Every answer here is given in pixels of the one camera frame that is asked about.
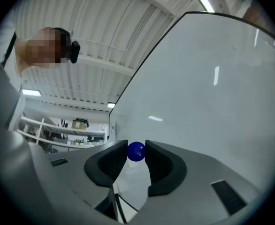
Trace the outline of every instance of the white shelving unit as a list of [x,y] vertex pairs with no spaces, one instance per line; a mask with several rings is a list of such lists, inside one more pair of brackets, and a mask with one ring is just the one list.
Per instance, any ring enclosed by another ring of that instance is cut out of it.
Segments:
[[47,124],[44,123],[44,119],[42,119],[41,122],[39,121],[35,121],[33,119],[29,119],[26,117],[21,117],[21,123],[25,124],[25,127],[30,125],[33,127],[38,128],[38,132],[36,134],[36,136],[28,134],[25,131],[22,130],[17,130],[20,134],[36,139],[36,144],[38,144],[39,141],[48,143],[48,144],[52,144],[55,146],[59,146],[59,147],[66,147],[66,148],[72,148],[72,149],[83,149],[83,148],[91,148],[93,147],[93,145],[72,145],[72,144],[65,144],[65,143],[61,143],[61,142],[54,142],[54,141],[50,141],[47,139],[44,139],[42,137],[40,137],[41,131],[42,130],[46,130],[46,131],[50,131],[50,132],[54,132],[54,133],[63,133],[63,134],[69,134],[69,135],[78,135],[78,136],[93,136],[93,137],[103,137],[104,138],[104,143],[107,142],[107,128],[105,131],[97,131],[97,130],[81,130],[81,129],[75,129],[75,128],[68,128],[68,127],[58,127],[55,125],[51,125],[51,124]]

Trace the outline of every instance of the person's neck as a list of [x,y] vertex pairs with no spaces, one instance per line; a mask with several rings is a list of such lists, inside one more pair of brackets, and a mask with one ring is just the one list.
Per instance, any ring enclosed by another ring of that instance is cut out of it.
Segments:
[[16,54],[17,70],[20,76],[22,76],[22,72],[25,69],[33,65],[33,63],[28,58],[26,48],[27,48],[27,41],[17,38],[15,41],[15,54]]

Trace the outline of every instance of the person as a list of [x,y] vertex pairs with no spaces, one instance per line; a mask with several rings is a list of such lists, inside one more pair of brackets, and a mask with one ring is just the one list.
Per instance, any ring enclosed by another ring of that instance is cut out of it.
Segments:
[[11,85],[20,93],[9,130],[17,130],[25,107],[23,72],[30,67],[51,68],[49,64],[63,63],[69,59],[75,63],[80,50],[79,44],[71,43],[70,33],[63,28],[45,27],[33,37],[22,40],[15,34],[13,20],[14,12],[11,9],[0,24],[0,64]]

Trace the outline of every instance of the ball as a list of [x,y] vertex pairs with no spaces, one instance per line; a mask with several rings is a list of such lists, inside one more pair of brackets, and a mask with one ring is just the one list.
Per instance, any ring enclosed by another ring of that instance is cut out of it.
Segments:
[[145,145],[141,142],[132,142],[127,147],[127,157],[134,162],[139,162],[145,158]]

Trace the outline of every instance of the glossy white surface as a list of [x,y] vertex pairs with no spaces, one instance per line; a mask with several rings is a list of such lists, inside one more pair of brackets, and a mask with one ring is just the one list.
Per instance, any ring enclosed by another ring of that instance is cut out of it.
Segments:
[[[275,177],[275,41],[231,18],[186,15],[134,76],[112,124],[116,140],[210,155],[266,191]],[[135,179],[140,188],[147,177]]]

